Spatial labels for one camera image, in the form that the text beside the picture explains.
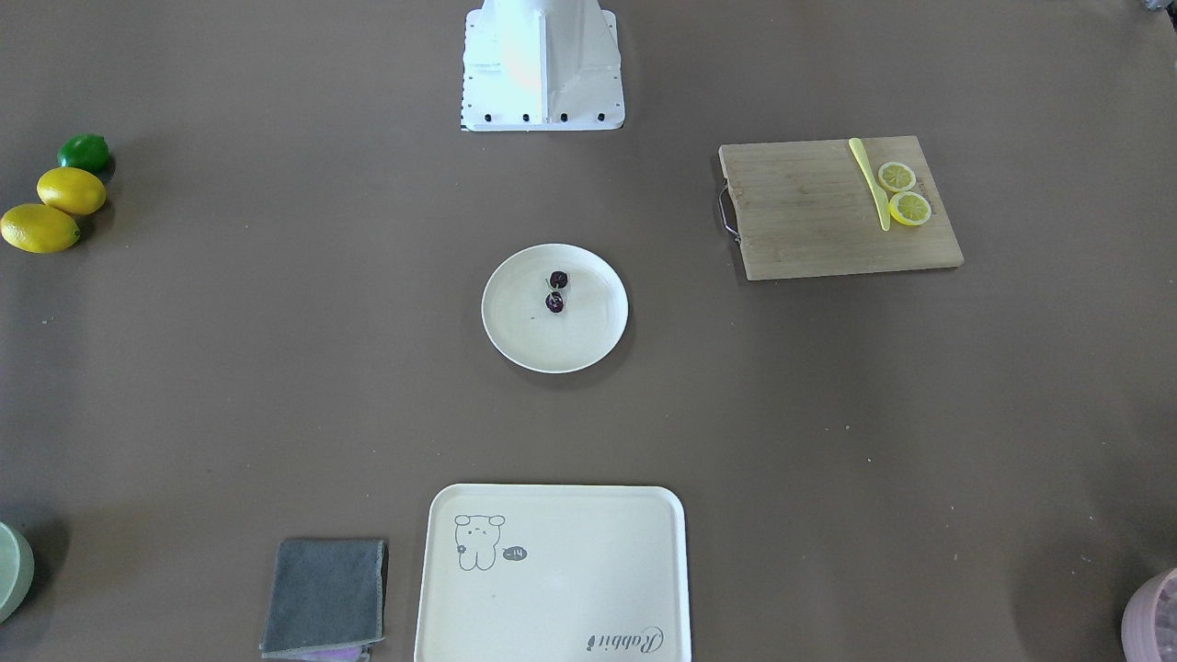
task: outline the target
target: metal handle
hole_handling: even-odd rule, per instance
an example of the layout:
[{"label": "metal handle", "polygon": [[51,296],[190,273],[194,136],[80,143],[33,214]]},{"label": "metal handle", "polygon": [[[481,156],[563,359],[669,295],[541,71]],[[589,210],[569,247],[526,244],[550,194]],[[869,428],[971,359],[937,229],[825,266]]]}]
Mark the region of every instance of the metal handle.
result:
[{"label": "metal handle", "polygon": [[719,216],[720,216],[720,218],[724,219],[724,230],[726,230],[727,232],[730,232],[731,236],[732,236],[732,239],[734,239],[736,243],[739,244],[739,240],[740,240],[739,231],[737,231],[736,227],[731,224],[731,221],[727,220],[727,210],[724,207],[724,196],[727,197],[727,201],[732,204],[732,211],[734,211],[736,203],[732,203],[732,194],[731,194],[731,191],[727,190],[727,183],[726,181],[724,181],[724,187],[719,191],[719,196],[718,196],[716,203],[719,205]]}]

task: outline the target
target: cutting board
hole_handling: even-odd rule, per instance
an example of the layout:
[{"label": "cutting board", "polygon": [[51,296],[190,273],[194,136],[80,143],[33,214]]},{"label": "cutting board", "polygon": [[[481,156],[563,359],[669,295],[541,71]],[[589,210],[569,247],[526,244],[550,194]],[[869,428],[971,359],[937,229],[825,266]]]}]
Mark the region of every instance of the cutting board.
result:
[{"label": "cutting board", "polygon": [[749,280],[960,266],[936,180],[915,135],[864,138],[871,167],[916,172],[932,217],[918,227],[879,227],[875,199],[846,140],[723,145],[719,163],[736,212]]}]

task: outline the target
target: citrus fruit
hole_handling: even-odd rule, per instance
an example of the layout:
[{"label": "citrus fruit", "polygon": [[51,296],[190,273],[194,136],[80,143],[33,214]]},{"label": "citrus fruit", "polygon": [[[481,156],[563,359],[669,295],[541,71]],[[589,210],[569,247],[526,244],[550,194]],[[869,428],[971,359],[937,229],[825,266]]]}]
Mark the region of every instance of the citrus fruit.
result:
[{"label": "citrus fruit", "polygon": [[923,225],[932,218],[932,205],[913,191],[900,191],[892,196],[887,208],[891,210],[891,218],[904,225]]},{"label": "citrus fruit", "polygon": [[55,253],[73,246],[81,236],[64,211],[47,205],[16,205],[0,218],[4,240],[31,253]]},{"label": "citrus fruit", "polygon": [[106,201],[106,186],[77,167],[55,167],[36,180],[41,201],[74,216],[92,214]]},{"label": "citrus fruit", "polygon": [[58,150],[58,163],[62,167],[77,167],[98,172],[111,160],[111,148],[106,139],[93,133],[79,133]]},{"label": "citrus fruit", "polygon": [[887,161],[879,166],[879,184],[892,193],[907,191],[916,185],[916,173],[899,161]]}]

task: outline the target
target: bear drawing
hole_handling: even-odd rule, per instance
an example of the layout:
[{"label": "bear drawing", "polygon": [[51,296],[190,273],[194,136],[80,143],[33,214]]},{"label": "bear drawing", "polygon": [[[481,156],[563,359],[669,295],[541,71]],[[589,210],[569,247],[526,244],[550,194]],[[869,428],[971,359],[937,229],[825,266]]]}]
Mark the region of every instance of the bear drawing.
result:
[{"label": "bear drawing", "polygon": [[506,517],[501,515],[459,515],[453,518],[458,529],[454,541],[458,543],[458,565],[463,570],[490,570],[498,554],[496,545],[503,536],[501,527]]}]

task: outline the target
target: knife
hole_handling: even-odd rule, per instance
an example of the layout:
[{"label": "knife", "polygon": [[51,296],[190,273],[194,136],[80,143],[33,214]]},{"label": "knife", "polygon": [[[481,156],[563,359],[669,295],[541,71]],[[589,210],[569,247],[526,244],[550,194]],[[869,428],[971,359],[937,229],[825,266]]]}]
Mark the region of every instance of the knife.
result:
[{"label": "knife", "polygon": [[891,214],[886,211],[886,194],[875,181],[875,171],[871,170],[871,161],[866,158],[866,147],[863,146],[860,139],[851,138],[850,151],[855,154],[855,160],[858,161],[863,177],[866,178],[866,186],[871,190],[871,196],[875,197],[875,211],[879,212],[879,227],[886,232],[891,230]]}]

